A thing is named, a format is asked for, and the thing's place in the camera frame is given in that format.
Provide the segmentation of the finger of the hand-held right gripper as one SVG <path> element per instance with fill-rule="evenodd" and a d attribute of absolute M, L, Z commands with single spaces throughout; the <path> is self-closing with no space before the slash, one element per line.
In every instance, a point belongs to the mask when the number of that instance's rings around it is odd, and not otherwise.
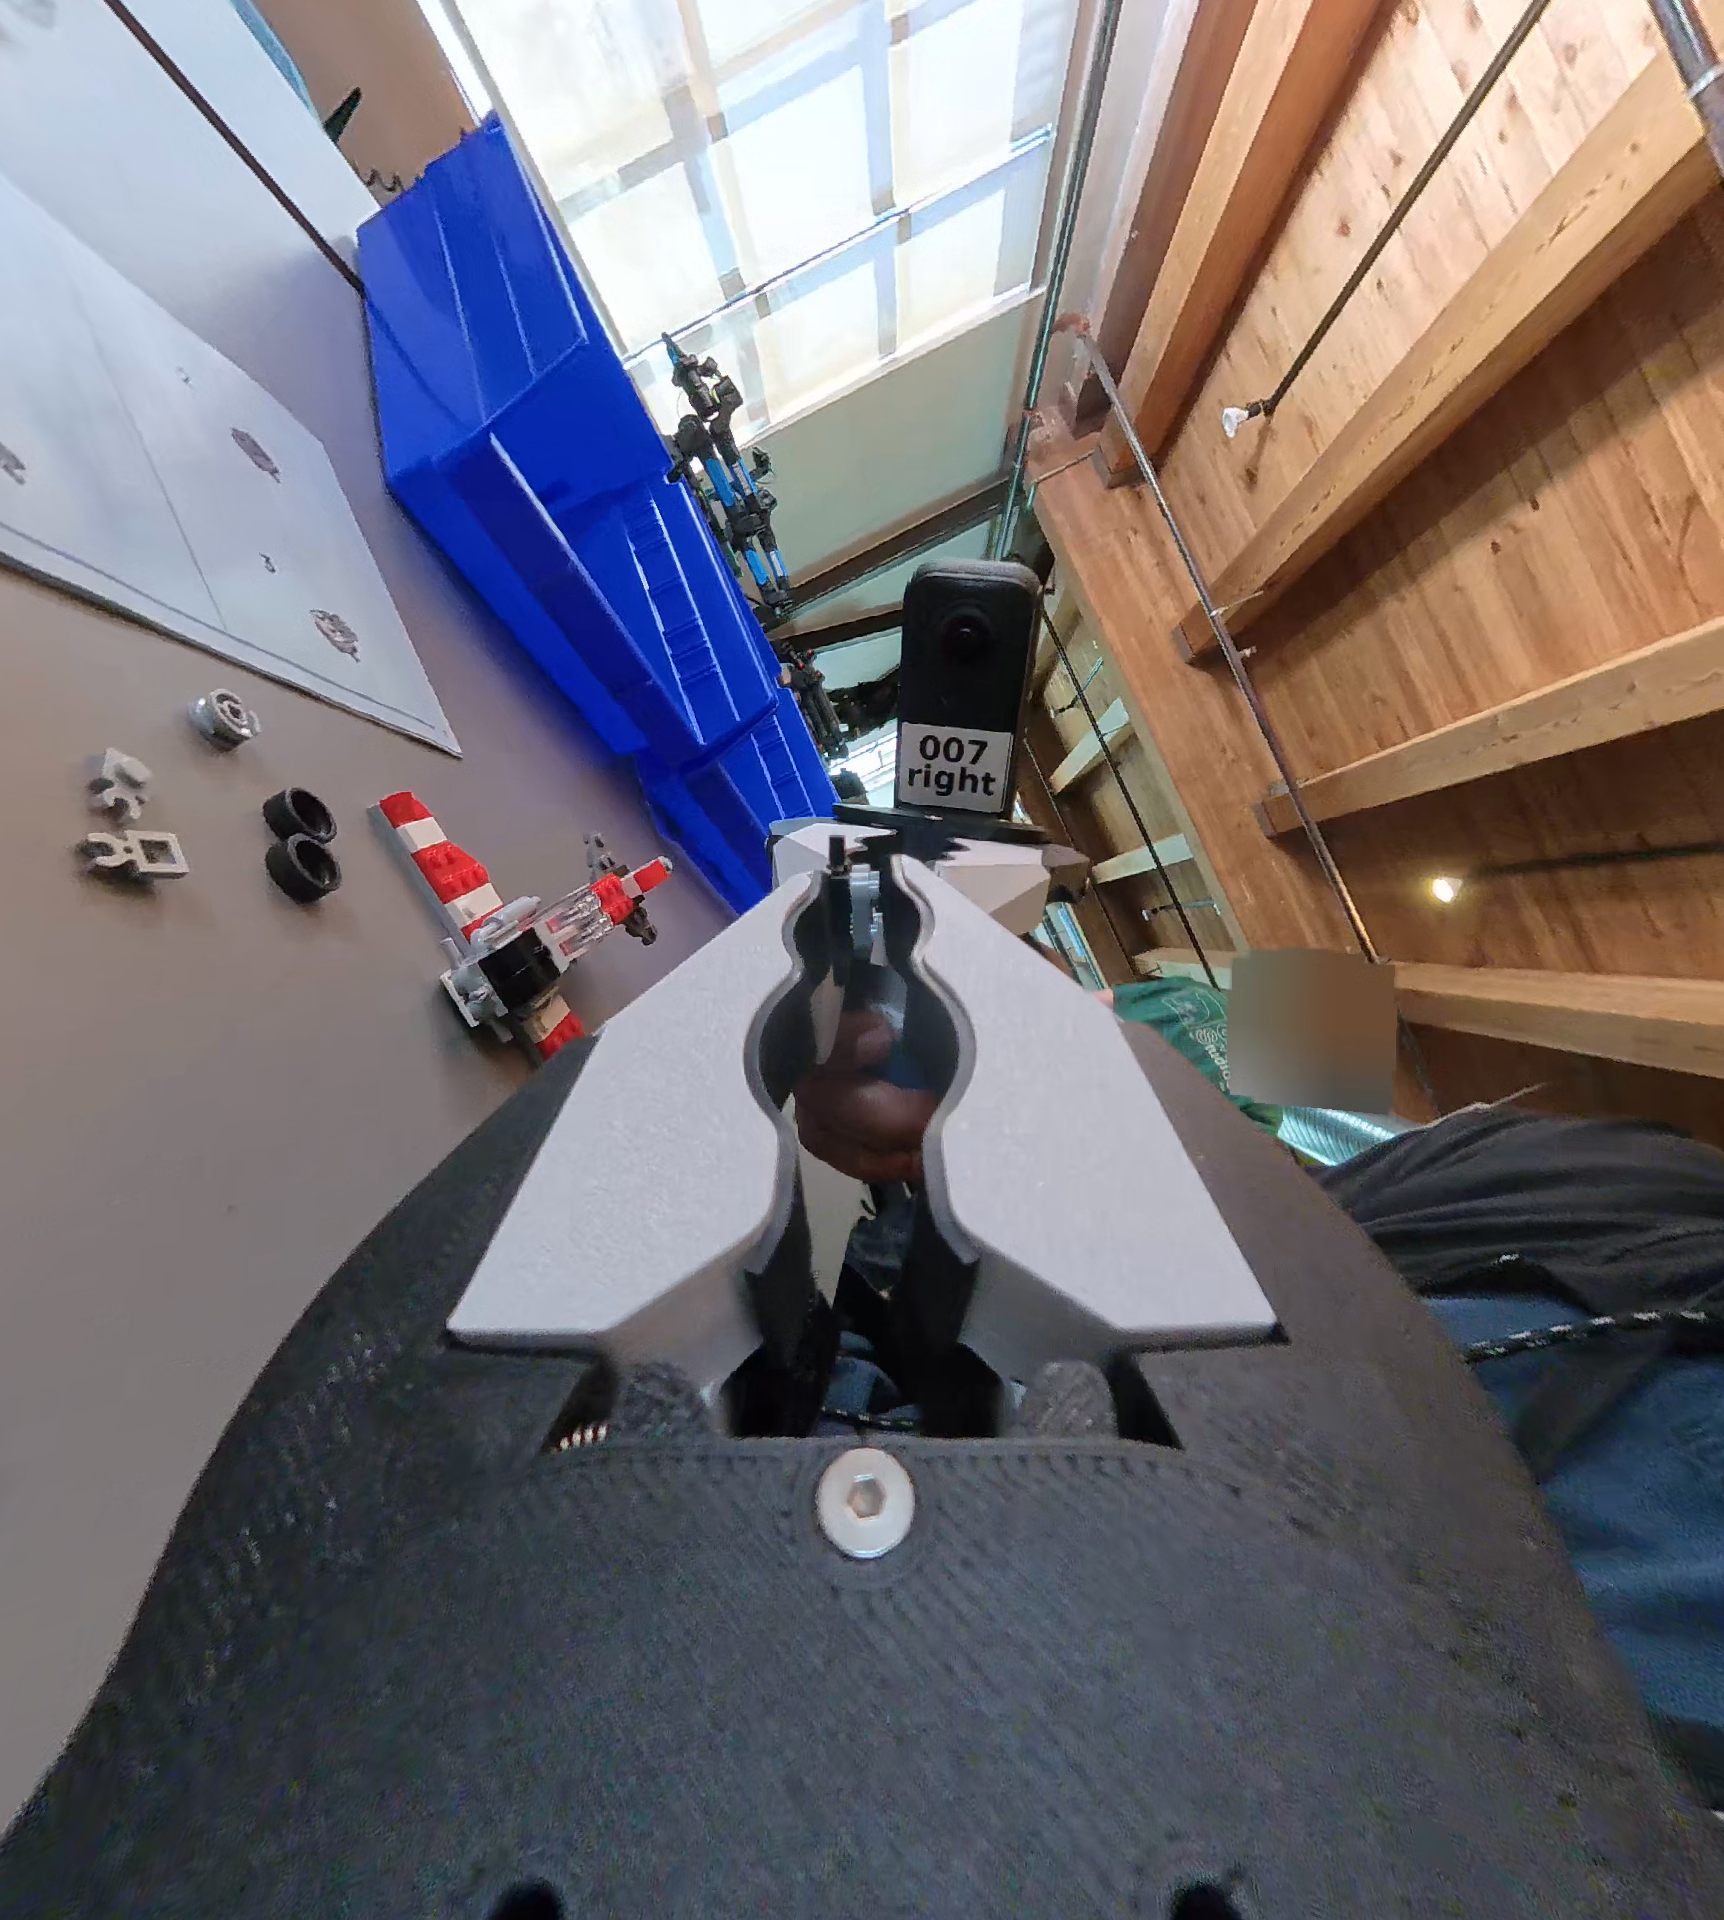
<path fill-rule="evenodd" d="M 1090 856 L 1043 838 L 956 837 L 933 869 L 995 923 L 1043 923 L 1090 880 Z"/>
<path fill-rule="evenodd" d="M 814 884 L 834 876 L 848 884 L 855 879 L 855 853 L 864 847 L 864 828 L 842 821 L 785 821 L 770 835 L 770 887 L 777 897 L 799 880 Z"/>

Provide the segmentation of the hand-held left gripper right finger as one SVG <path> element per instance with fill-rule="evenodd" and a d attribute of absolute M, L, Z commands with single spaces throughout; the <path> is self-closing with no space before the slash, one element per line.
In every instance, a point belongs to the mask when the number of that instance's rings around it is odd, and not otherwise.
<path fill-rule="evenodd" d="M 1282 1343 L 1132 1034 L 913 859 L 875 859 L 883 1080 L 923 1099 L 886 1369 L 925 1424 L 1001 1424 L 1047 1369 Z"/>

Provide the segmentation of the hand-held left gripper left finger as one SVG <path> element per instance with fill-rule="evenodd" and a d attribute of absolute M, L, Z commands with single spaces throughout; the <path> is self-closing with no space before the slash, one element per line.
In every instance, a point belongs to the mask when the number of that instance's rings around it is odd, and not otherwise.
<path fill-rule="evenodd" d="M 841 1346 L 794 1099 L 842 1023 L 842 887 L 794 876 L 608 1023 L 444 1330 L 664 1369 L 737 1432 L 812 1432 Z"/>

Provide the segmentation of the small toy brick assembly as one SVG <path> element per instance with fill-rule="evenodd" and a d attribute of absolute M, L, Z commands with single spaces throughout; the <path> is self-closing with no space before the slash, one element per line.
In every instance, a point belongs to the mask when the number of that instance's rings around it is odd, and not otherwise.
<path fill-rule="evenodd" d="M 867 832 L 831 832 L 825 907 L 831 972 L 848 994 L 863 994 L 883 967 L 883 859 Z"/>

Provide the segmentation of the grey desk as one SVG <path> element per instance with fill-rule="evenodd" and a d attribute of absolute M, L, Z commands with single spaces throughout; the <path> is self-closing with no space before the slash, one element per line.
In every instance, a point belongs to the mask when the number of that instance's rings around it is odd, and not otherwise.
<path fill-rule="evenodd" d="M 360 292 L 317 234 L 374 202 L 229 5 L 0 16 L 0 172 L 323 444 L 459 735 L 444 757 L 0 565 L 0 1832 L 103 1682 L 184 1499 L 351 1248 L 527 1078 L 439 1000 L 437 926 L 370 804 L 433 802 L 556 894 L 639 790 L 385 485 Z M 188 718 L 227 688 L 261 735 Z M 89 763 L 152 775 L 137 822 Z M 333 811 L 342 887 L 273 882 L 263 804 Z M 191 875 L 90 876 L 90 832 Z"/>

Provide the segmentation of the person's right hand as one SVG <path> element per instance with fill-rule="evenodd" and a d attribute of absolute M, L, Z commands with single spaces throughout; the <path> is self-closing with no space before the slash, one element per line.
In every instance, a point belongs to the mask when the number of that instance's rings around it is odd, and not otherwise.
<path fill-rule="evenodd" d="M 870 1189 L 923 1189 L 927 1138 L 943 1097 L 909 1074 L 885 1011 L 842 1013 L 826 1059 L 792 1095 L 803 1150 Z"/>

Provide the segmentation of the blue plastic bin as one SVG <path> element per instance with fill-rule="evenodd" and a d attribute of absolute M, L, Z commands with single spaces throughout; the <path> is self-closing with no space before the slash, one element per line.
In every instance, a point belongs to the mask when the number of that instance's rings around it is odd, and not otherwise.
<path fill-rule="evenodd" d="M 657 421 L 497 114 L 356 237 L 387 485 L 479 592 L 466 467 L 501 450 L 555 519 L 664 478 Z"/>
<path fill-rule="evenodd" d="M 770 892 L 779 827 L 833 818 L 841 802 L 803 708 L 786 690 L 719 753 L 670 766 L 642 751 L 633 763 L 658 835 L 730 915 Z"/>
<path fill-rule="evenodd" d="M 491 433 L 446 455 L 387 457 L 395 500 L 508 628 L 612 757 L 694 770 L 779 715 L 754 630 L 724 613 L 727 585 L 686 562 L 703 532 L 664 485 L 553 512 Z"/>

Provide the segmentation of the red and white toy plane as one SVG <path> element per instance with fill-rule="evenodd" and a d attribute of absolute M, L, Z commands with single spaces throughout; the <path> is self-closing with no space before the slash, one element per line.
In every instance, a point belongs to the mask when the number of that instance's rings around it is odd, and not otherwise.
<path fill-rule="evenodd" d="M 650 899 L 674 875 L 664 855 L 627 862 L 593 832 L 578 887 L 556 900 L 507 897 L 413 790 L 385 794 L 374 815 L 443 918 L 440 986 L 472 1032 L 520 1038 L 551 1061 L 587 1038 L 567 998 L 577 965 L 617 934 L 658 940 Z"/>

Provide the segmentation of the person's black jacket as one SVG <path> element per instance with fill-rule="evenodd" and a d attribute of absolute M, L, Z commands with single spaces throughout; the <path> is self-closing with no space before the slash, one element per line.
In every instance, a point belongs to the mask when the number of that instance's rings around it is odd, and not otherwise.
<path fill-rule="evenodd" d="M 1478 1108 L 1314 1181 L 1424 1299 L 1524 1300 L 1575 1323 L 1724 1305 L 1724 1152 L 1658 1122 Z M 1547 1481 L 1667 1353 L 1605 1341 L 1536 1357 L 1512 1440 Z"/>

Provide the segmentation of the large window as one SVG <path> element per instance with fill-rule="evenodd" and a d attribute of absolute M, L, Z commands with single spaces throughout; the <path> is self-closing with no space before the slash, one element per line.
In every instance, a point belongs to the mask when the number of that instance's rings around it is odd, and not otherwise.
<path fill-rule="evenodd" d="M 1093 5 L 422 5 L 658 426 L 730 374 L 803 607 L 1003 511 Z"/>

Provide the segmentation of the person's blue garment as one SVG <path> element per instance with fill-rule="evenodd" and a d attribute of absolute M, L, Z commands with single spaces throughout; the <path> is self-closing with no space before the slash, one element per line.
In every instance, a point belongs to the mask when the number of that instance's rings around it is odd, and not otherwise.
<path fill-rule="evenodd" d="M 1645 1366 L 1545 1505 L 1642 1703 L 1724 1737 L 1724 1351 Z"/>

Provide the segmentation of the toy instruction booklet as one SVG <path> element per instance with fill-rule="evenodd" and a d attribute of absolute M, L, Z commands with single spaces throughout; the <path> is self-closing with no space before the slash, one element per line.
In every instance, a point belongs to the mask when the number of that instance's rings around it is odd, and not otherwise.
<path fill-rule="evenodd" d="M 5 172 L 0 562 L 460 753 L 320 441 Z"/>

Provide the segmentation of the black and white drawstring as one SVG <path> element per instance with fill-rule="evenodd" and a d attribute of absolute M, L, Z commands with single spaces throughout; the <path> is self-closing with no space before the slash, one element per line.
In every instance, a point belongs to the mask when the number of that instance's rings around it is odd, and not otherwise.
<path fill-rule="evenodd" d="M 1566 1324 L 1527 1329 L 1461 1346 L 1464 1364 L 1489 1366 L 1607 1341 L 1649 1341 L 1664 1355 L 1724 1353 L 1724 1305 L 1630 1308 Z"/>

